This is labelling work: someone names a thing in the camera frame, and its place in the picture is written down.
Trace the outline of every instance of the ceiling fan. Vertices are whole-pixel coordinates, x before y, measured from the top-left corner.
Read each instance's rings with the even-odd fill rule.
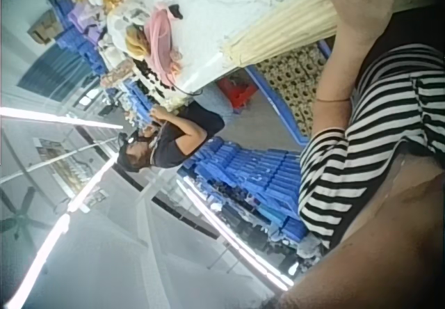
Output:
[[[13,213],[12,217],[0,221],[0,233],[3,234],[4,232],[7,232],[9,230],[15,230],[14,239],[17,241],[19,238],[22,238],[24,240],[24,243],[28,246],[30,252],[32,252],[32,254],[35,256],[37,254],[37,248],[35,247],[33,238],[29,233],[28,227],[33,226],[37,229],[49,231],[51,230],[51,226],[46,223],[29,218],[28,211],[31,203],[33,202],[34,193],[35,188],[29,187],[22,201],[22,206],[20,207],[20,209],[17,209],[13,205],[5,191],[0,187],[0,199],[6,206],[6,208],[8,208],[11,213]],[[43,273],[48,273],[46,266],[43,267]]]

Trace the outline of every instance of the hand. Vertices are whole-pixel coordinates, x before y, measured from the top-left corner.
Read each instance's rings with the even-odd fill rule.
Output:
[[[162,122],[164,120],[168,121],[168,118],[170,118],[172,115],[173,114],[167,112],[166,109],[159,105],[154,105],[150,111],[150,116],[157,122]]]
[[[158,130],[159,129],[157,126],[150,124],[144,129],[144,131],[142,132],[142,136],[152,137]]]
[[[374,43],[392,16],[394,0],[331,0],[339,16],[338,32],[359,45]]]

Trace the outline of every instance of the bracelet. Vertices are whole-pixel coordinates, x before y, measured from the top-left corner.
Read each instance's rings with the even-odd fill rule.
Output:
[[[349,102],[350,98],[348,99],[343,99],[343,100],[322,100],[322,99],[315,99],[316,102]]]

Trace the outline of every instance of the cardboard box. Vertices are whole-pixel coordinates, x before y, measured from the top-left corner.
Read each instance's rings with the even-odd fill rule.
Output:
[[[62,24],[57,20],[53,10],[48,10],[28,30],[28,34],[41,45],[51,42],[58,34],[63,32]]]

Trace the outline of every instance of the white table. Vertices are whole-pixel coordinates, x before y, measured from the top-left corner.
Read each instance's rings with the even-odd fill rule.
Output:
[[[149,10],[156,3],[178,3],[183,20],[172,22],[173,45],[179,48],[183,70],[177,85],[191,93],[234,69],[221,45],[283,0],[132,0]]]

